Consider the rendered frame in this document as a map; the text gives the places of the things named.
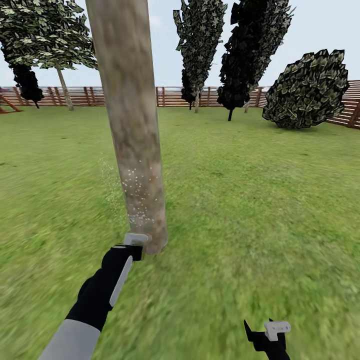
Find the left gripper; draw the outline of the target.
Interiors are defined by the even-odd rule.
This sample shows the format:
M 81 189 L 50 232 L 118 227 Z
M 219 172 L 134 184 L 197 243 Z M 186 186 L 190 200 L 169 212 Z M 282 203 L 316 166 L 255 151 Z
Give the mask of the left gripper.
M 129 252 L 132 254 L 132 258 L 135 261 L 140 261 L 140 259 L 142 258 L 142 250 L 143 248 L 141 246 L 136 246 L 136 245 L 128 245 L 128 250 Z

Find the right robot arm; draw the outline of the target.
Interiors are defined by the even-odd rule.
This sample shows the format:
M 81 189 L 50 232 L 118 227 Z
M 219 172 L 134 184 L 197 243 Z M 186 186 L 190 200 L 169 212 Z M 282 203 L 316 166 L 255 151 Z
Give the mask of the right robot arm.
M 244 320 L 244 327 L 249 342 L 253 342 L 253 347 L 257 352 L 265 351 L 269 360 L 291 360 L 286 352 L 285 333 L 290 332 L 291 324 L 288 321 L 265 322 L 264 332 L 253 332 Z

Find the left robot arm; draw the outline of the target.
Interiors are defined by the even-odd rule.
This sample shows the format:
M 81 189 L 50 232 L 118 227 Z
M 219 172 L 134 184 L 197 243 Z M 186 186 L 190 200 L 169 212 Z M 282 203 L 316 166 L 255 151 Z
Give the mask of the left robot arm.
M 143 248 L 132 242 L 148 239 L 146 234 L 127 232 L 123 245 L 110 248 L 101 268 L 81 286 L 76 304 L 37 360 L 92 360 L 107 313 L 113 309 L 133 261 L 142 258 Z

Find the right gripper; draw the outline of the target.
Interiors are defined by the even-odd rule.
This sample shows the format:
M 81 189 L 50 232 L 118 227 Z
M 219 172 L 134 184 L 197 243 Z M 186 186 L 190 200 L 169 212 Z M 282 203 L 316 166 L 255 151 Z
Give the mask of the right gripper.
M 278 340 L 271 341 L 266 335 L 265 332 L 253 332 L 249 328 L 247 322 L 244 320 L 244 327 L 247 334 L 247 339 L 249 342 L 253 342 L 253 347 L 257 352 L 265 351 L 269 360 L 274 360 L 274 357 L 277 354 L 283 353 L 287 355 L 286 352 L 286 339 L 284 333 L 277 333 Z

